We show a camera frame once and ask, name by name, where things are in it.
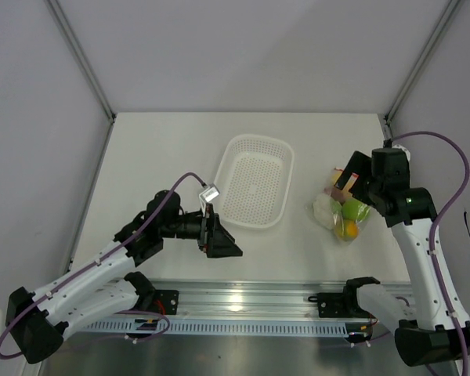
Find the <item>yellow bell pepper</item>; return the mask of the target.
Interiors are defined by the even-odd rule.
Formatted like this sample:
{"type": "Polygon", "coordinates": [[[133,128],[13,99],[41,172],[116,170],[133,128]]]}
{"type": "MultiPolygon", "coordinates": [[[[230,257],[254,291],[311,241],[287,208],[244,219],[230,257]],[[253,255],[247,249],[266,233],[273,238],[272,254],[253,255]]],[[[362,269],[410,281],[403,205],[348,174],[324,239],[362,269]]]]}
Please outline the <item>yellow bell pepper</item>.
{"type": "Polygon", "coordinates": [[[336,183],[338,181],[338,179],[341,177],[343,173],[343,170],[340,169],[340,168],[334,168],[332,173],[331,173],[331,177],[330,177],[330,181],[331,181],[331,185],[333,187],[336,187],[336,183]]]}

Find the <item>green apple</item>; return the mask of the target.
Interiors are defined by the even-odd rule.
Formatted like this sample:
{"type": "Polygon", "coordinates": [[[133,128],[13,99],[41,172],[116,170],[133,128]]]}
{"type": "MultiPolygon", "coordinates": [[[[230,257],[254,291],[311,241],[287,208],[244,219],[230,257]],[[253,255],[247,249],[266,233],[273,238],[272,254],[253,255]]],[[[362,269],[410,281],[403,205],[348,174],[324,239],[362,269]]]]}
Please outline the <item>green apple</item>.
{"type": "Polygon", "coordinates": [[[368,205],[358,201],[355,198],[350,198],[342,205],[342,216],[354,222],[362,222],[370,214],[368,205]]]}

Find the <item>clear orange zip bag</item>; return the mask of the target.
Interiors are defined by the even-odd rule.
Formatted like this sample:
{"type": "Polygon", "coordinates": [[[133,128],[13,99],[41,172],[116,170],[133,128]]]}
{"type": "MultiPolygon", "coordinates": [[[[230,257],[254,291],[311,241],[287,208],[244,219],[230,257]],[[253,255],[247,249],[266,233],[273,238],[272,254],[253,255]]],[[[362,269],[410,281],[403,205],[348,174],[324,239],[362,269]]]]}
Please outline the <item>clear orange zip bag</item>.
{"type": "Polygon", "coordinates": [[[333,168],[305,210],[312,222],[328,230],[345,247],[363,232],[371,218],[371,208],[349,191],[357,181],[356,173],[351,174],[343,188],[336,187],[342,173],[342,168],[333,168]]]}

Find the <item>white cauliflower with leaves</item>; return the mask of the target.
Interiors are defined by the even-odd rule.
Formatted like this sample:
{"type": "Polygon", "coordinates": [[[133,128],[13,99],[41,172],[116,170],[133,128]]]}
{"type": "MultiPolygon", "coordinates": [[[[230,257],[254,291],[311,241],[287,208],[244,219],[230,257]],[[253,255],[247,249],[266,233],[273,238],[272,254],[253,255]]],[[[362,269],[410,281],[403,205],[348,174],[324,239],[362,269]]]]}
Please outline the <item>white cauliflower with leaves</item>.
{"type": "Polygon", "coordinates": [[[341,216],[341,211],[341,204],[325,193],[319,193],[313,202],[315,220],[329,230],[334,228],[335,223],[341,216]]]}

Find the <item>yellow green mango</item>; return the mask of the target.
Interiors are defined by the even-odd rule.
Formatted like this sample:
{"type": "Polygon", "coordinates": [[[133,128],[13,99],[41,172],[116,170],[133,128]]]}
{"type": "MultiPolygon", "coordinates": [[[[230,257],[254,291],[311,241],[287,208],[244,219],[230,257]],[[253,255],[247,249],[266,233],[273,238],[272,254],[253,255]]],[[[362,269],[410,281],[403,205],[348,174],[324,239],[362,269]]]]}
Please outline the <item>yellow green mango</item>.
{"type": "Polygon", "coordinates": [[[334,225],[334,233],[339,240],[353,241],[359,236],[359,232],[357,224],[349,219],[338,221],[334,225]]]}

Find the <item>red grape bunch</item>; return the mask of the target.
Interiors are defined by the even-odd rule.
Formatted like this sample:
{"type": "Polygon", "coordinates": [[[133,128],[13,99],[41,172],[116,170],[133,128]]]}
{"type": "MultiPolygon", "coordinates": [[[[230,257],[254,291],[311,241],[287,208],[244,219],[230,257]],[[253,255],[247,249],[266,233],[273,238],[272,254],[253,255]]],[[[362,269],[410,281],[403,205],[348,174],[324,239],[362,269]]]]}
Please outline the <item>red grape bunch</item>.
{"type": "Polygon", "coordinates": [[[338,202],[345,201],[345,195],[342,190],[337,189],[334,186],[329,186],[324,188],[324,193],[328,196],[332,197],[334,200],[338,202]]]}

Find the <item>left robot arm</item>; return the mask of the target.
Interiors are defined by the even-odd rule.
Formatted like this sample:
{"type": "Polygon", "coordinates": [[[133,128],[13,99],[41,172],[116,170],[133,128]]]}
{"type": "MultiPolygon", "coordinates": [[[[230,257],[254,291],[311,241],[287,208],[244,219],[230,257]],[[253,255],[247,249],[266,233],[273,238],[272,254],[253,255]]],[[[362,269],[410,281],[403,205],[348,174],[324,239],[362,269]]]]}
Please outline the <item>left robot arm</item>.
{"type": "Polygon", "coordinates": [[[5,325],[19,354],[29,364],[40,363],[71,335],[115,313],[163,317],[156,288],[137,267],[160,252],[166,239],[194,240],[209,259],[243,255],[212,204],[185,212],[176,192],[162,190],[93,260],[35,291],[20,287],[9,296],[5,325]]]}

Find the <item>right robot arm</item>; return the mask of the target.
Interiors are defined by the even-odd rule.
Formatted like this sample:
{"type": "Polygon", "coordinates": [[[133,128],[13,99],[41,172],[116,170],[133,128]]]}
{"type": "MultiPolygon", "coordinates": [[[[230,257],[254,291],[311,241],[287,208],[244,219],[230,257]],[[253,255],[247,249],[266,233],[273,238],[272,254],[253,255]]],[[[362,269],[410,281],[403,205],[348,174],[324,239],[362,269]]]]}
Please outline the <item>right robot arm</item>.
{"type": "Polygon", "coordinates": [[[468,374],[470,316],[454,288],[442,251],[431,194],[410,185],[406,154],[378,148],[353,153],[335,185],[356,181],[352,196],[375,209],[392,231],[403,254],[416,306],[404,305],[376,279],[348,280],[342,307],[351,316],[372,314],[392,333],[409,367],[461,360],[468,374]]]}

